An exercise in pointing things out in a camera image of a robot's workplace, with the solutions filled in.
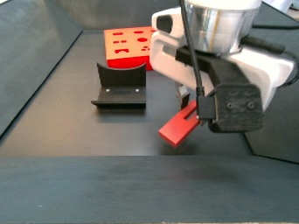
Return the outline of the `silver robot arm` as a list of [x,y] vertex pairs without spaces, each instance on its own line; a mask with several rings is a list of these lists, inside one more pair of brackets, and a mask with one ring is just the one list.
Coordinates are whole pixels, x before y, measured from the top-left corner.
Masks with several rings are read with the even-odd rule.
[[184,32],[191,32],[195,50],[237,64],[249,82],[259,87],[263,105],[272,100],[295,68],[284,59],[285,49],[248,35],[261,0],[183,0],[184,6],[152,15],[154,33],[150,39],[149,62],[154,71],[193,89],[191,66],[175,59],[187,45]]

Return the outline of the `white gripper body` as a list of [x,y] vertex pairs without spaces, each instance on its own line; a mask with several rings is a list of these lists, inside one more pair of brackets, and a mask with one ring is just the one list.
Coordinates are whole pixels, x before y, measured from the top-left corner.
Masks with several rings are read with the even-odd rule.
[[[257,7],[219,8],[189,6],[187,19],[191,40],[203,75],[204,91],[223,83],[248,83],[259,89],[259,102],[265,108],[295,63],[240,45],[248,35]],[[195,74],[183,29],[179,7],[152,15],[154,33],[150,39],[149,62],[153,70],[188,88],[195,88]]]

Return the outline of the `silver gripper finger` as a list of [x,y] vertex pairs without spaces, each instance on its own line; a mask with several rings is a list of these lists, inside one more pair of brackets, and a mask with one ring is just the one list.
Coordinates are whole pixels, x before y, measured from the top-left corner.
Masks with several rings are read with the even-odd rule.
[[189,103],[191,93],[188,92],[187,87],[181,83],[175,84],[176,97],[180,103],[180,109],[184,109]]

